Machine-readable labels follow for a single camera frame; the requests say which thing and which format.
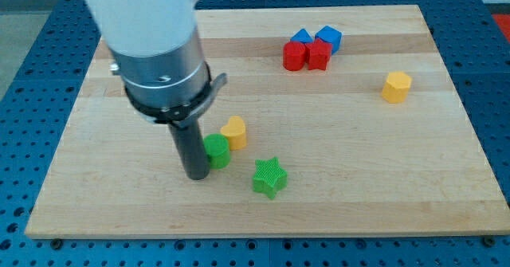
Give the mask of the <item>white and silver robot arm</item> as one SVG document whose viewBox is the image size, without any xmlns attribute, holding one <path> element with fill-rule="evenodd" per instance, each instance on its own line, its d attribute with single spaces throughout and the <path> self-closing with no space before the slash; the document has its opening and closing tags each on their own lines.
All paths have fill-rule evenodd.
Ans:
<svg viewBox="0 0 510 267">
<path fill-rule="evenodd" d="M 198 119 L 226 84 L 206 63 L 195 5 L 199 0 L 85 0 L 110 49 L 133 108 L 173 136 L 189 179 L 210 173 Z"/>
</svg>

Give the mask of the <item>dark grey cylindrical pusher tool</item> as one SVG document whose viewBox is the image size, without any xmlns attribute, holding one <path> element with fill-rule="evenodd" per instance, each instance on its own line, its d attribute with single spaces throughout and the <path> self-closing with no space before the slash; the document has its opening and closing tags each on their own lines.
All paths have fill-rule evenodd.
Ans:
<svg viewBox="0 0 510 267">
<path fill-rule="evenodd" d="M 210 173 L 210 166 L 198 121 L 184 128 L 169 124 L 169 130 L 186 176 L 192 180 L 206 178 Z"/>
</svg>

